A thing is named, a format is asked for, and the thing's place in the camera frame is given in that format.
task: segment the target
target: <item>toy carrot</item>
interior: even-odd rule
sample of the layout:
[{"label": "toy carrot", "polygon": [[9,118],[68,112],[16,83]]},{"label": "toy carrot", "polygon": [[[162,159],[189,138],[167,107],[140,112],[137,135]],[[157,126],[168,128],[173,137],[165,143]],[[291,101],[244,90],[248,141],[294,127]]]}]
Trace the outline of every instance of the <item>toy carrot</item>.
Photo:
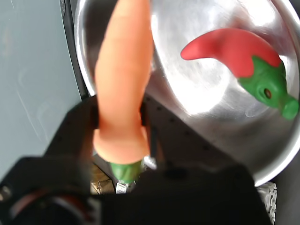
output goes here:
[{"label": "toy carrot", "polygon": [[148,0],[119,0],[96,64],[98,154],[112,164],[117,179],[132,182],[149,154],[140,106],[150,78],[153,39]]},{"label": "toy carrot", "polygon": [[252,32],[214,30],[188,44],[181,56],[185,60],[215,58],[227,65],[258,101],[279,108],[289,120],[298,113],[299,102],[287,93],[282,60],[269,43]]}]

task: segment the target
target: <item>black plastic part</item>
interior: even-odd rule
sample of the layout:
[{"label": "black plastic part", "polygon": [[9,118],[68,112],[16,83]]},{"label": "black plastic part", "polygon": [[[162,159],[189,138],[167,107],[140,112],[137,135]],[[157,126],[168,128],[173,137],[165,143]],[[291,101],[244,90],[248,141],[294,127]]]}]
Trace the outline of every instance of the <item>black plastic part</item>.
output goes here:
[{"label": "black plastic part", "polygon": [[251,175],[242,166],[146,171],[127,195],[98,196],[103,224],[270,225]]},{"label": "black plastic part", "polygon": [[87,88],[84,84],[84,80],[81,74],[81,70],[78,64],[77,53],[75,48],[75,38],[74,38],[74,20],[72,10],[74,10],[74,2],[73,0],[65,0],[66,4],[66,11],[65,16],[63,17],[64,27],[65,27],[65,34],[67,38],[67,45],[69,48],[70,58],[78,86],[78,90],[81,96],[81,99],[86,99],[89,94]]},{"label": "black plastic part", "polygon": [[[160,103],[149,96],[145,99],[143,124],[150,131],[150,147],[153,143],[158,147],[158,170],[142,173],[132,194],[99,197],[104,224],[159,221],[269,225],[247,170],[209,145]],[[13,205],[28,194],[44,193],[25,208],[32,216],[35,213],[30,211],[31,207],[42,203],[45,195],[77,193],[78,199],[87,203],[90,180],[85,163],[91,163],[97,118],[97,98],[82,101],[66,115],[44,157],[23,158],[13,167],[0,184],[0,188],[6,186],[11,190],[11,197],[0,202],[3,225],[14,219]]]},{"label": "black plastic part", "polygon": [[93,131],[98,127],[97,96],[82,101],[69,111],[51,141],[47,156],[69,155],[90,159]]}]

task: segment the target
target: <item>gray surface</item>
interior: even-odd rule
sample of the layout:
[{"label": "gray surface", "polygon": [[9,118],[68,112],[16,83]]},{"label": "gray surface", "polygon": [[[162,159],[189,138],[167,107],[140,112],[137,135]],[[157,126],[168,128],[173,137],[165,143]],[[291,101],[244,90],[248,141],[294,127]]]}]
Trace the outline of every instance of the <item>gray surface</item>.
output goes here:
[{"label": "gray surface", "polygon": [[0,179],[80,102],[59,0],[0,1]]},{"label": "gray surface", "polygon": [[[78,1],[76,50],[91,95],[96,93],[91,76],[115,2]],[[274,178],[298,152],[299,117],[287,121],[278,110],[256,101],[222,63],[214,59],[184,61],[180,52],[191,40],[211,30],[235,27],[253,31],[280,54],[287,68],[289,93],[297,98],[295,49],[299,42],[295,35],[300,22],[294,13],[284,0],[152,0],[156,54],[147,93],[246,165],[257,186]]]}]

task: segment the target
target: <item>orange carrot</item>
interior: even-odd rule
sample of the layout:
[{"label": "orange carrot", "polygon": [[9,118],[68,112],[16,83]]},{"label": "orange carrot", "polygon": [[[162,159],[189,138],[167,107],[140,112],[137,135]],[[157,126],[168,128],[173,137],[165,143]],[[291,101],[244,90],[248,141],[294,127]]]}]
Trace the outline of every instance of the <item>orange carrot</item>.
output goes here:
[{"label": "orange carrot", "polygon": [[119,0],[96,64],[100,129],[94,146],[108,162],[131,164],[149,154],[139,110],[152,55],[149,0]]}]

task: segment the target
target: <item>metal bowl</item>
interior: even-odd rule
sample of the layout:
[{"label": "metal bowl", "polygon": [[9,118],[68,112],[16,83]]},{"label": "metal bowl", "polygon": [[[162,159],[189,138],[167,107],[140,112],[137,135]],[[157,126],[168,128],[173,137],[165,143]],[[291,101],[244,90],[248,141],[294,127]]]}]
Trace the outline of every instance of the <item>metal bowl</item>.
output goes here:
[{"label": "metal bowl", "polygon": [[[98,51],[116,0],[79,0],[75,41],[91,95]],[[280,173],[300,148],[300,120],[256,101],[214,59],[184,61],[183,47],[208,31],[235,27],[267,40],[287,69],[298,98],[300,20],[287,0],[152,0],[155,55],[147,93],[197,133],[243,163],[259,186]]]}]

